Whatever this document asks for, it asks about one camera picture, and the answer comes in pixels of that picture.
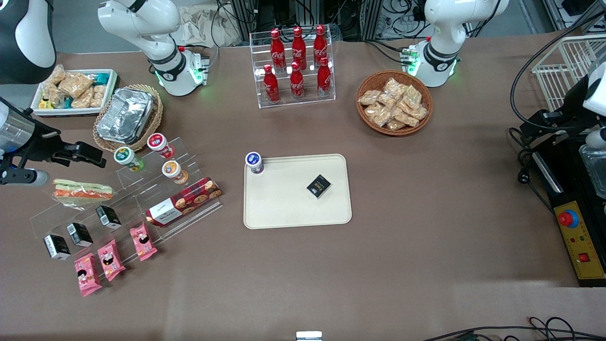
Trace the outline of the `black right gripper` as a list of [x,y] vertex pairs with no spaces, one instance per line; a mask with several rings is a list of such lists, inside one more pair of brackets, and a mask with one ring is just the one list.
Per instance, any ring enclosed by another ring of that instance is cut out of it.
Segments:
[[[32,138],[24,147],[21,165],[30,162],[54,162],[64,167],[71,163],[86,163],[98,168],[105,168],[107,160],[103,151],[85,142],[67,144],[62,141],[61,131],[56,129],[35,128]],[[65,155],[55,155],[65,150]]]

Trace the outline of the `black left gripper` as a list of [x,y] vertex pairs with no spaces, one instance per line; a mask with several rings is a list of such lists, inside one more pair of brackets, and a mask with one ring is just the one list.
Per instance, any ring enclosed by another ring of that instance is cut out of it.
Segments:
[[531,145],[540,145],[557,138],[574,138],[585,129],[597,125],[597,114],[584,108],[583,103],[588,92],[588,78],[580,79],[565,95],[561,112],[538,110],[522,123],[522,133],[530,133]]

